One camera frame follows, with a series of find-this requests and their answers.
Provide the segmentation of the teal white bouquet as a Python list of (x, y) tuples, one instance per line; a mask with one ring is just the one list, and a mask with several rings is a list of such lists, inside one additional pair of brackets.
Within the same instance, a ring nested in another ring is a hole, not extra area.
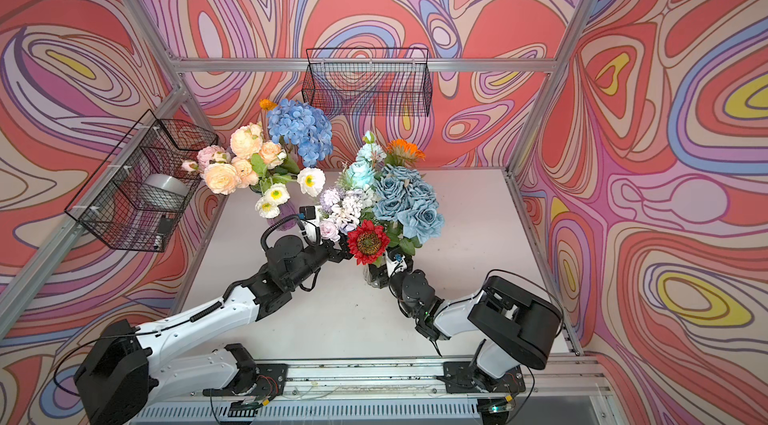
[(390, 248), (414, 256), (429, 240), (438, 238), (445, 225), (434, 187), (418, 170), (387, 164), (372, 187), (373, 223), (384, 228)]

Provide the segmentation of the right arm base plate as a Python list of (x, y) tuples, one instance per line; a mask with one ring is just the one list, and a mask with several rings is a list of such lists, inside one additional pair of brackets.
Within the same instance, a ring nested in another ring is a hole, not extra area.
[(493, 378), (470, 361), (447, 361), (437, 379), (449, 394), (504, 393), (512, 396), (526, 390), (519, 366), (509, 369), (501, 378)]

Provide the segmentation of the clear ribbed glass vase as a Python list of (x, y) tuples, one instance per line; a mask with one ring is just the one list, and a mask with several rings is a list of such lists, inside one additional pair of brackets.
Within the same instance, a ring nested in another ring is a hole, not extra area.
[(389, 285), (389, 272), (386, 265), (364, 265), (363, 276), (365, 282), (373, 288), (383, 289)]

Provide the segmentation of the orange poppy flower stem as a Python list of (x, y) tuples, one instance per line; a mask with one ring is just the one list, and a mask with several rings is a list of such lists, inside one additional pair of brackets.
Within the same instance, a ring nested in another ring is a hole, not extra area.
[(260, 120), (261, 120), (262, 130), (263, 130), (264, 137), (268, 140), (271, 139), (269, 114), (277, 106), (278, 106), (277, 103), (275, 103), (274, 101), (268, 98), (264, 98), (259, 101)]

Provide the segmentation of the peach rose flower stem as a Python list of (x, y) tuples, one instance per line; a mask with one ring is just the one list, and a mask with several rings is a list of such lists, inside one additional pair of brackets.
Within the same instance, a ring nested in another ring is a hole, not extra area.
[(210, 165), (198, 174), (207, 188), (218, 195), (230, 195), (239, 189), (252, 189), (258, 181), (270, 175), (290, 174), (284, 167), (288, 153), (281, 146), (268, 141), (267, 151), (253, 154), (249, 159), (232, 157), (229, 163)]

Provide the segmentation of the blue purple glass vase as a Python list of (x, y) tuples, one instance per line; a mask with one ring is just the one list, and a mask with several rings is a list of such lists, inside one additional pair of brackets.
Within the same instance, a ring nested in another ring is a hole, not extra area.
[[(281, 222), (282, 220), (286, 219), (290, 215), (295, 215), (298, 213), (298, 209), (294, 205), (292, 201), (287, 201), (283, 204), (280, 204), (278, 206), (279, 214), (276, 217), (273, 218), (267, 218), (267, 223), (270, 226), (274, 226), (275, 224)], [(277, 227), (277, 230), (279, 231), (287, 231), (291, 229), (294, 226), (294, 221), (289, 221), (282, 223), (279, 227)]]

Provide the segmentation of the pink rose flower stem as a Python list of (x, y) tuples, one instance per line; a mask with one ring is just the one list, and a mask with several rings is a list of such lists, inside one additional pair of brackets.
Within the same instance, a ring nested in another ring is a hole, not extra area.
[(181, 169), (187, 173), (202, 174), (212, 164), (229, 163), (230, 153), (219, 145), (210, 145), (197, 152), (195, 159), (185, 159), (181, 162)]

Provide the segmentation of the pale blue rose stem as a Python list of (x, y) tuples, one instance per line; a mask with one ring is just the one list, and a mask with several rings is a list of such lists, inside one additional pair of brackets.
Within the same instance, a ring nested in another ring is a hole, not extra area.
[(375, 180), (377, 168), (387, 157), (387, 152), (378, 143), (372, 130), (363, 135), (363, 145), (357, 152), (355, 161), (348, 165), (341, 177), (340, 184), (345, 190), (370, 189)]

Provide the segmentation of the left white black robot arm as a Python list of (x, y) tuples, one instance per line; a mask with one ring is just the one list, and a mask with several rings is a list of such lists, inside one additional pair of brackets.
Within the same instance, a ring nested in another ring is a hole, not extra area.
[(282, 236), (256, 274), (231, 283), (220, 297), (154, 322), (109, 325), (74, 374), (90, 423), (124, 424), (147, 405), (202, 390), (250, 393), (264, 376), (244, 345), (196, 356), (190, 350), (274, 314), (325, 263), (351, 256), (342, 240)]

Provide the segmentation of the lilac white mixed bouquet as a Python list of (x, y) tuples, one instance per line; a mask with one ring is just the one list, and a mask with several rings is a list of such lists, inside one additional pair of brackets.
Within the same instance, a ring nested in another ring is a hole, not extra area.
[(354, 231), (361, 222), (367, 196), (360, 189), (330, 188), (319, 195), (321, 237), (338, 242), (342, 235)]

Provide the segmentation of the white yellow-centred poppy stem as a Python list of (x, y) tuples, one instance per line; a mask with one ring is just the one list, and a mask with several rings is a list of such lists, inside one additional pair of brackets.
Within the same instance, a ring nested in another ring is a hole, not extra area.
[(315, 167), (302, 168), (295, 175), (277, 174), (262, 178), (252, 186), (259, 196), (255, 210), (264, 219), (276, 217), (278, 206), (287, 201), (293, 202), (296, 193), (318, 198), (326, 182), (325, 172)]

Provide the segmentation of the cream rose flower stem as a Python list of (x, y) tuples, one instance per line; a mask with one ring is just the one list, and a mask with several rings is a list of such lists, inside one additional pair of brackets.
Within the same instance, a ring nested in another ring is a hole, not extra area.
[(263, 130), (259, 123), (249, 123), (230, 136), (230, 149), (236, 157), (249, 159), (259, 153), (263, 145)]

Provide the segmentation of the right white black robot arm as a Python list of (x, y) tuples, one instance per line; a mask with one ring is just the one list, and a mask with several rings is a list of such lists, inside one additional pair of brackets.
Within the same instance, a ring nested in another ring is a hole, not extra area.
[(438, 297), (422, 270), (395, 271), (389, 288), (401, 313), (433, 344), (481, 333), (474, 364), (493, 380), (518, 366), (544, 369), (563, 323), (559, 307), (508, 281), (500, 269), (491, 270), (477, 291), (454, 301)]

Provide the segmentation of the blue hydrangea flower stem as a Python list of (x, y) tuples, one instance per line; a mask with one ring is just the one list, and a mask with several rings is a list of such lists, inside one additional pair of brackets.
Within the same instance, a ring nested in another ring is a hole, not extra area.
[(314, 167), (333, 151), (332, 125), (308, 103), (282, 99), (267, 112), (270, 137), (293, 145), (303, 164)]

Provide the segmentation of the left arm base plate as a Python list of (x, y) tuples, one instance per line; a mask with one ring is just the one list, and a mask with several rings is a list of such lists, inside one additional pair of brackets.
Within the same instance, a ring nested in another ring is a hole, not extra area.
[(257, 363), (239, 370), (224, 388), (205, 389), (206, 397), (255, 397), (274, 399), (284, 393), (289, 366), (285, 363)]

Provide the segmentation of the orange gerbera flower stem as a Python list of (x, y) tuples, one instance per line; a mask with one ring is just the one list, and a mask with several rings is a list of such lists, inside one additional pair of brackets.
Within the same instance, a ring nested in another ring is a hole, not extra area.
[(384, 163), (392, 166), (409, 167), (426, 159), (425, 153), (416, 144), (404, 139), (391, 141), (385, 151)]

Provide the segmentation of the red sunflower stem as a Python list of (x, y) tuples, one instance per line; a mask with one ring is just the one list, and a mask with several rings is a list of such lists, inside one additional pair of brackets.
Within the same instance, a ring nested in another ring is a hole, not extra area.
[(386, 252), (390, 237), (382, 225), (363, 220), (347, 234), (347, 245), (358, 265), (375, 264)]

